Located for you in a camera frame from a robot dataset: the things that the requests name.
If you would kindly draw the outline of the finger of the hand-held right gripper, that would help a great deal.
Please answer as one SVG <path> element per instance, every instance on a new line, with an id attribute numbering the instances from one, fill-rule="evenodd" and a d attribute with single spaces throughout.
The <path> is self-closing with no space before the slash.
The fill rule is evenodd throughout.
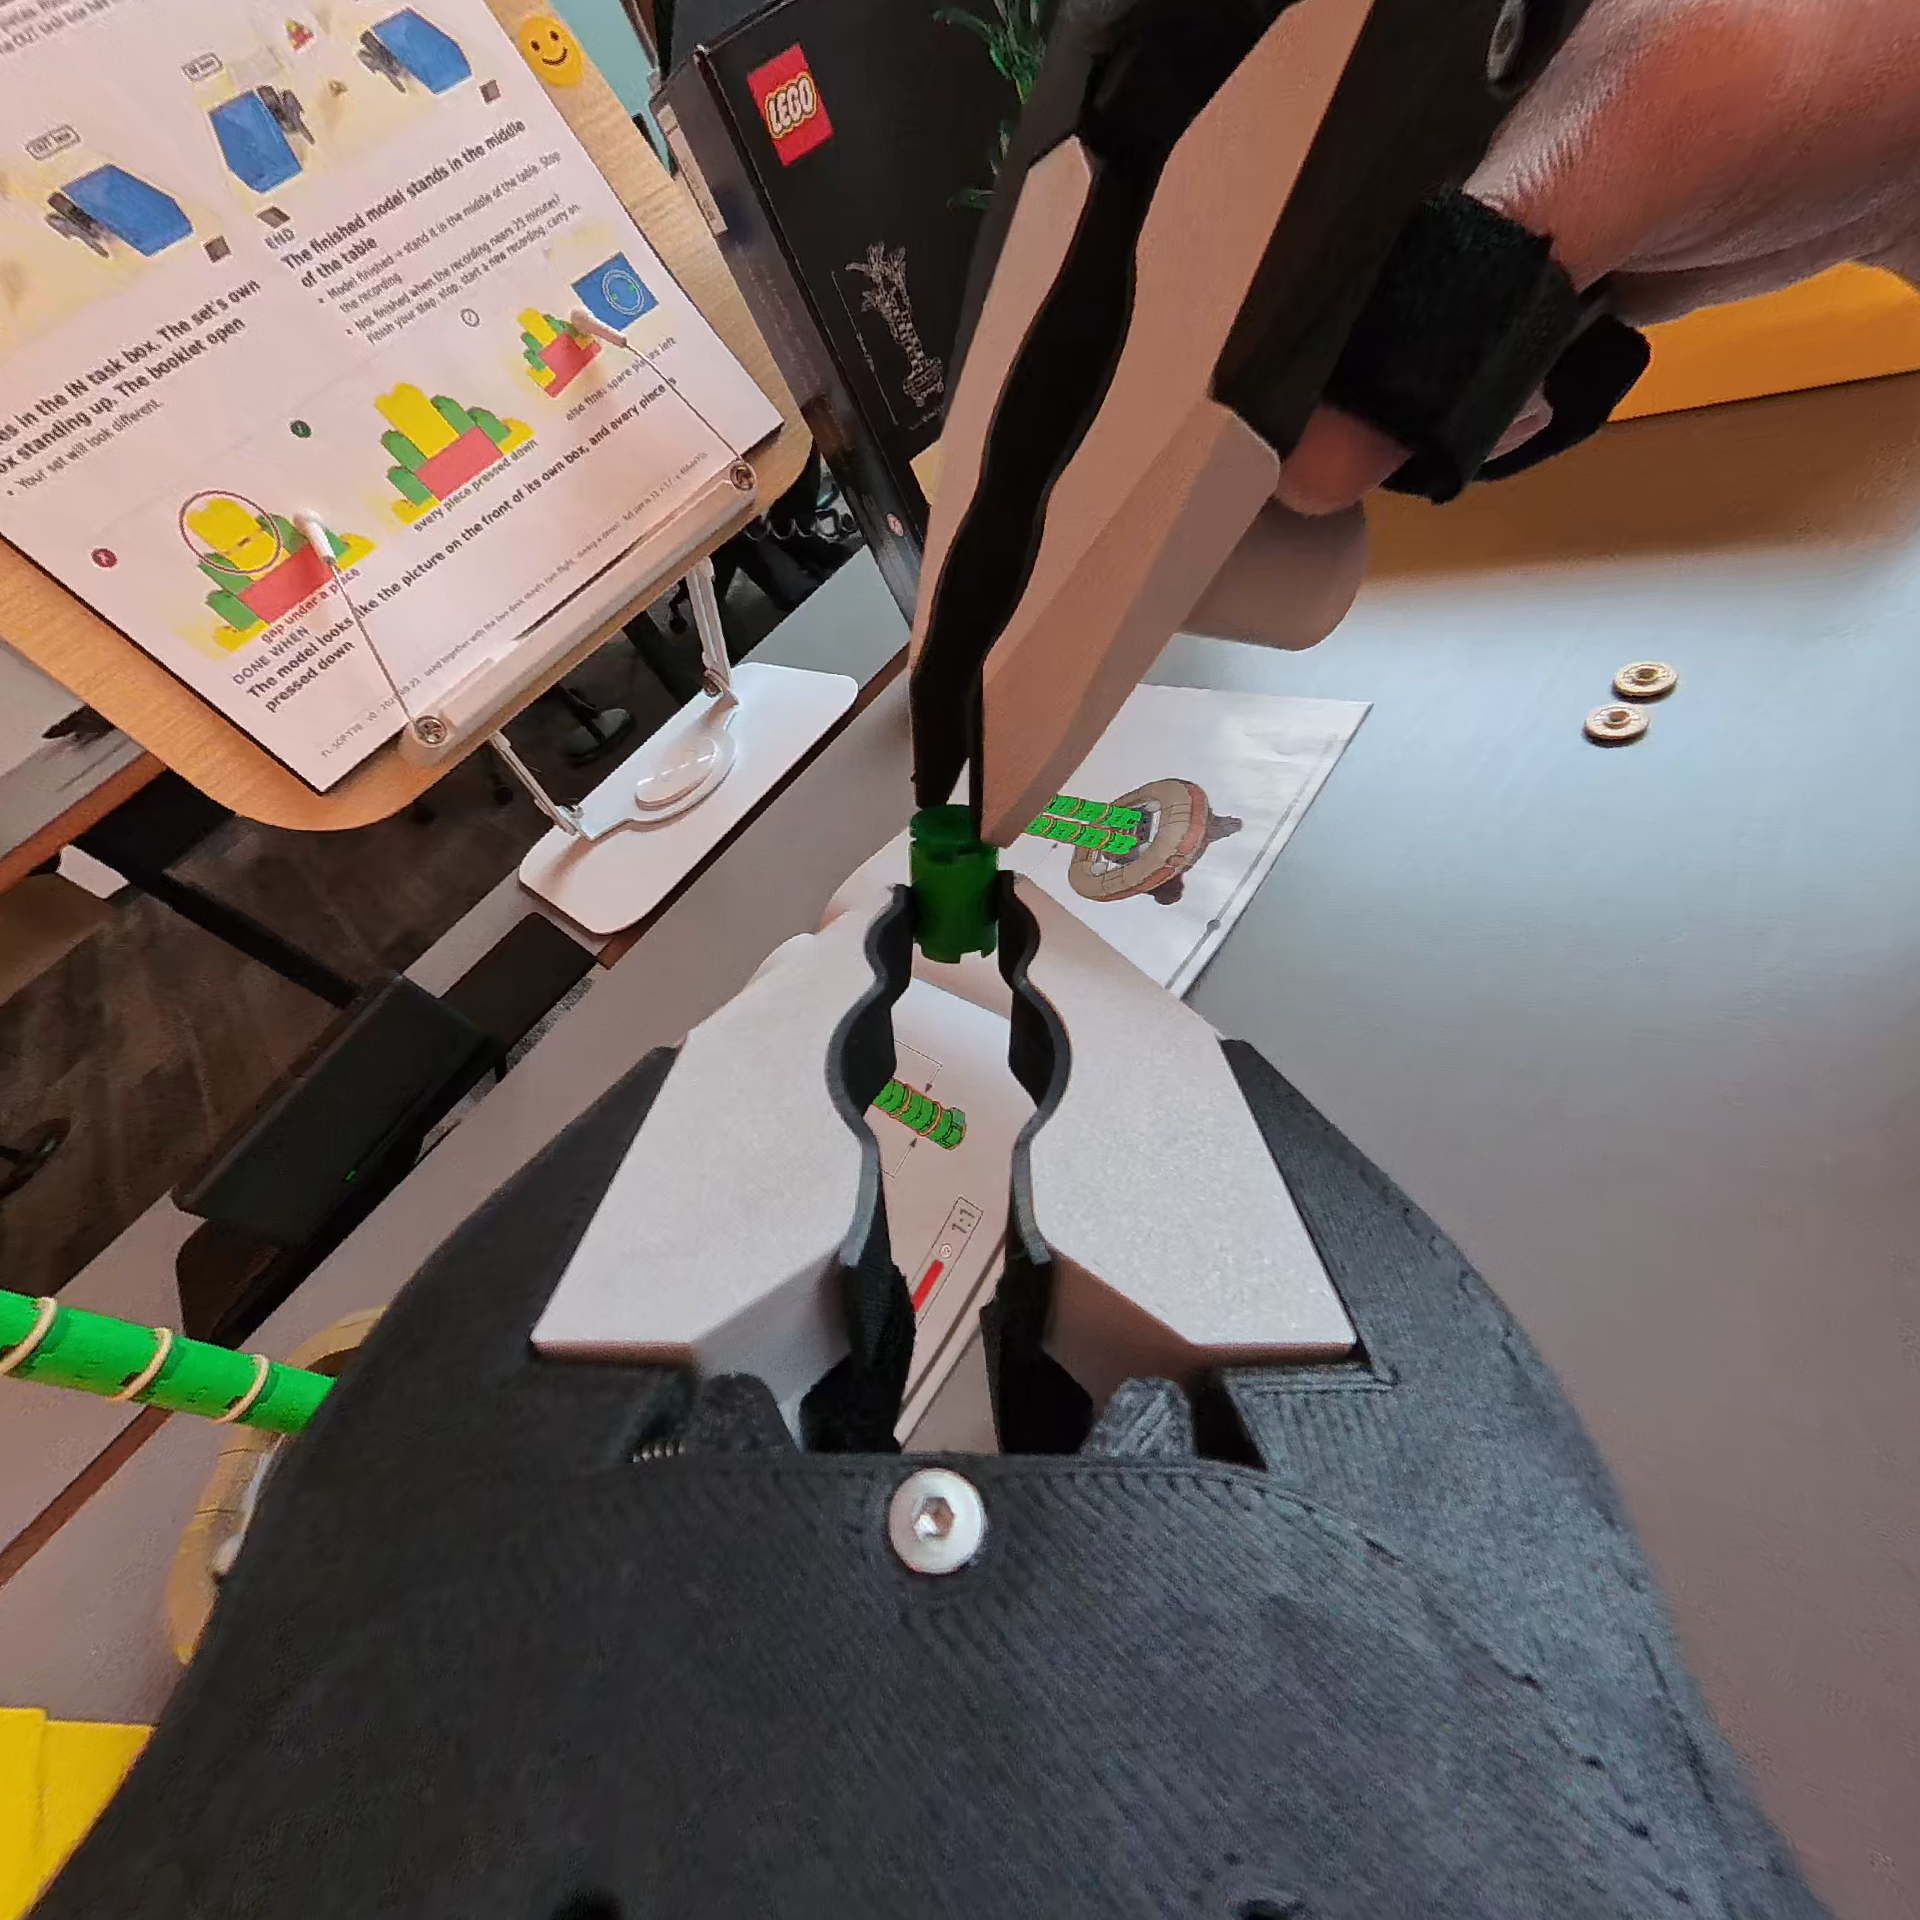
<path id="1" fill-rule="evenodd" d="M 1010 216 L 947 409 L 909 650 L 916 808 L 1036 811 L 1189 610 L 1173 145 L 1076 133 Z"/>
<path id="2" fill-rule="evenodd" d="M 1303 564 L 1325 634 L 1350 521 L 1257 534 L 1268 436 L 1214 397 L 1372 5 L 1135 5 L 1062 20 L 969 342 L 972 836 L 1008 843 L 1215 581 Z"/>

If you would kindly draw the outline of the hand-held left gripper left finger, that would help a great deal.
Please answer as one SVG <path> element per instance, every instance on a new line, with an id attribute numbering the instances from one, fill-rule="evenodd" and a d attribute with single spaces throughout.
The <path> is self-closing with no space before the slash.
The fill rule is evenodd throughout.
<path id="1" fill-rule="evenodd" d="M 867 1109 L 912 955 L 889 886 L 691 1030 L 535 1325 L 542 1357 L 752 1377 L 813 1449 L 900 1449 L 914 1308 Z"/>

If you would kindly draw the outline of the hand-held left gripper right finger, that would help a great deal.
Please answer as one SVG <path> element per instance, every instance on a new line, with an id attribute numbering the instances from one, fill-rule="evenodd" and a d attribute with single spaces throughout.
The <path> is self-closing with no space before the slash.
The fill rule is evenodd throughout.
<path id="1" fill-rule="evenodd" d="M 1356 1328 L 1214 1023 L 1036 884 L 998 882 L 1032 1097 L 982 1313 L 996 1440 L 1069 1453 L 1130 1380 L 1344 1362 Z"/>

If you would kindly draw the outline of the green round brick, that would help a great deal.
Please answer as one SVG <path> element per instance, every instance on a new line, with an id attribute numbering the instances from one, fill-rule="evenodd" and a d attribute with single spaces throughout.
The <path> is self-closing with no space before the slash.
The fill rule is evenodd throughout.
<path id="1" fill-rule="evenodd" d="M 998 942 L 998 847 L 986 843 L 966 804 L 916 811 L 907 826 L 914 939 L 927 960 L 954 967 Z"/>

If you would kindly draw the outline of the grey desk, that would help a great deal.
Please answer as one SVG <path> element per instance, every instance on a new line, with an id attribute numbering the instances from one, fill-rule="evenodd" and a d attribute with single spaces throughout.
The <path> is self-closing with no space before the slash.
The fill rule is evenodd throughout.
<path id="1" fill-rule="evenodd" d="M 1548 1357 L 1821 1898 L 1915 1916 L 1915 377 L 1372 534 L 1320 648 L 1155 668 L 1372 707 L 1190 1001 Z"/>

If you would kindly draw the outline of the person's right hand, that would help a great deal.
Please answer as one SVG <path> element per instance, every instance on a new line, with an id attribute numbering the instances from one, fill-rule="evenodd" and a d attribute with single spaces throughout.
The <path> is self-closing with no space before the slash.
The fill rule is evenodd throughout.
<path id="1" fill-rule="evenodd" d="M 1592 5 L 1380 270 L 1278 500 L 1450 500 L 1592 434 L 1646 324 L 1837 266 L 1915 284 L 1908 1 Z"/>

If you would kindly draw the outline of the black bamboo set box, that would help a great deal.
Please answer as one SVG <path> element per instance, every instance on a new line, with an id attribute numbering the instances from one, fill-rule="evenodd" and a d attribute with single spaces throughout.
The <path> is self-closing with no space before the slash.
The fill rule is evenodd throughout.
<path id="1" fill-rule="evenodd" d="M 654 114 L 904 616 L 1047 1 L 653 5 Z"/>

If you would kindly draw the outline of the open instruction booklet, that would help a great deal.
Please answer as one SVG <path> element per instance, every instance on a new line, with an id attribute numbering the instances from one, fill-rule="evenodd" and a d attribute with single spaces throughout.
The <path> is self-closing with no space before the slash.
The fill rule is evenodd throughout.
<path id="1" fill-rule="evenodd" d="M 1363 716 L 1361 702 L 1141 687 L 1004 865 L 1183 997 Z M 916 960 L 892 1010 L 904 1090 L 867 1113 L 917 1322 L 896 1427 L 912 1451 L 998 1448 L 982 1313 L 1035 1113 L 1010 1068 L 1010 1010 L 996 960 Z"/>

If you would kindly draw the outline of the white stand base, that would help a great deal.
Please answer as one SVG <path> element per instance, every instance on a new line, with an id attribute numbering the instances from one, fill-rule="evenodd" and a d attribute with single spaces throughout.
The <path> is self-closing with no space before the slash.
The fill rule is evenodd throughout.
<path id="1" fill-rule="evenodd" d="M 850 718 L 852 678 L 732 666 L 711 562 L 685 576 L 700 639 L 700 701 L 654 732 L 584 802 L 557 804 L 502 732 L 490 746 L 546 816 L 520 884 L 596 939 L 643 922 L 770 802 Z"/>

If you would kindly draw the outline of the black electronic box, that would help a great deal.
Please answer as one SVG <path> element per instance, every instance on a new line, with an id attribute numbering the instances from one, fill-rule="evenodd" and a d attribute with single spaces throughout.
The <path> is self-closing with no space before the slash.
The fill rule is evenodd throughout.
<path id="1" fill-rule="evenodd" d="M 506 1048 L 408 977 L 362 994 L 176 1189 L 176 1207 L 291 1254 L 337 1242 L 416 1165 Z"/>

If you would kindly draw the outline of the yellow plastic bin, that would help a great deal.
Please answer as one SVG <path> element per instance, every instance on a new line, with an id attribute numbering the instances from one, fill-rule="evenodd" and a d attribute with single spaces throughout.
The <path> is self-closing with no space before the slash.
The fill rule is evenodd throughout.
<path id="1" fill-rule="evenodd" d="M 1880 268 L 1702 307 L 1649 331 L 1653 359 L 1612 419 L 1643 419 L 1918 368 L 1918 290 Z"/>
<path id="2" fill-rule="evenodd" d="M 3 1708 L 3 1916 L 26 1916 L 152 1736 L 143 1724 Z"/>

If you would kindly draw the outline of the green toy bamboo stalk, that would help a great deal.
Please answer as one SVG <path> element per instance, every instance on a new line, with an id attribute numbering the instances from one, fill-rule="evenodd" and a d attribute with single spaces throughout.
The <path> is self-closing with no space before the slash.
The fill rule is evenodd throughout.
<path id="1" fill-rule="evenodd" d="M 291 1436 L 333 1380 L 168 1326 L 3 1292 L 3 1377 Z"/>

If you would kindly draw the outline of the tan toy brick pot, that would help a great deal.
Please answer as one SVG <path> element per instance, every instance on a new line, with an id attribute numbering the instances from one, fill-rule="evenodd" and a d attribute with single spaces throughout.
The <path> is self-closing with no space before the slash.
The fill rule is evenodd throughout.
<path id="1" fill-rule="evenodd" d="M 291 1365 L 326 1380 L 340 1375 L 385 1308 L 350 1313 L 291 1350 Z M 199 1650 L 222 1587 L 245 1544 L 269 1476 L 290 1436 L 234 1424 L 224 1438 L 213 1475 L 185 1526 L 165 1591 L 165 1620 L 173 1656 L 184 1669 Z"/>

